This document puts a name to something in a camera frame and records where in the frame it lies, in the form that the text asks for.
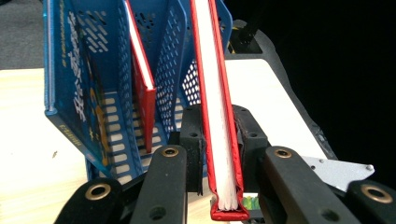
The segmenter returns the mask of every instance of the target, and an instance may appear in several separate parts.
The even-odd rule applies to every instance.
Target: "gray floor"
[[[44,67],[42,14],[38,0],[0,6],[0,70]]]

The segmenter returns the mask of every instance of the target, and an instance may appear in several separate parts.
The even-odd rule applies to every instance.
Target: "wooden table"
[[[252,112],[273,145],[324,158],[267,63],[227,62],[227,68],[233,104]],[[83,155],[44,110],[43,69],[0,70],[0,223],[53,223],[87,181]],[[205,197],[189,193],[188,223],[213,222],[211,193],[204,184]]]
[[[44,71],[0,70],[0,223],[53,223],[87,181],[83,155],[44,115]],[[188,223],[214,222],[189,193]]]

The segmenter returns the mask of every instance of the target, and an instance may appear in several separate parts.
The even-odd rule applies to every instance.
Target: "black plastic part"
[[[146,173],[134,178],[122,186],[121,202],[123,211],[120,217],[120,223],[129,223],[129,220],[134,213],[137,198],[139,197],[140,190],[142,189],[143,182],[145,181]]]
[[[158,148],[130,223],[186,223],[186,168],[187,153],[183,147]]]
[[[246,108],[233,105],[233,113],[238,138],[239,136],[242,138],[242,142],[239,141],[239,151],[245,192],[259,192],[256,169],[258,158],[264,155],[264,151],[268,147],[268,137]]]
[[[263,197],[277,197],[287,214],[286,223],[360,223],[294,150],[268,147],[260,169],[276,194],[265,195],[271,190],[261,192],[260,205],[266,203]],[[267,218],[265,206],[261,209],[268,223],[284,223]]]
[[[96,178],[79,187],[55,223],[118,223],[122,186],[110,178]]]
[[[256,34],[249,33],[246,35],[252,35],[248,42],[241,39],[240,35],[244,32],[244,29],[233,29],[230,37],[230,45],[228,51],[233,54],[261,54],[262,49],[257,43],[253,36]]]
[[[201,105],[191,105],[184,109],[179,143],[187,151],[187,192],[202,195],[205,139],[202,131]]]
[[[171,132],[169,134],[168,145],[180,145],[180,132]]]
[[[396,223],[396,191],[372,180],[351,182],[345,204],[361,223]]]

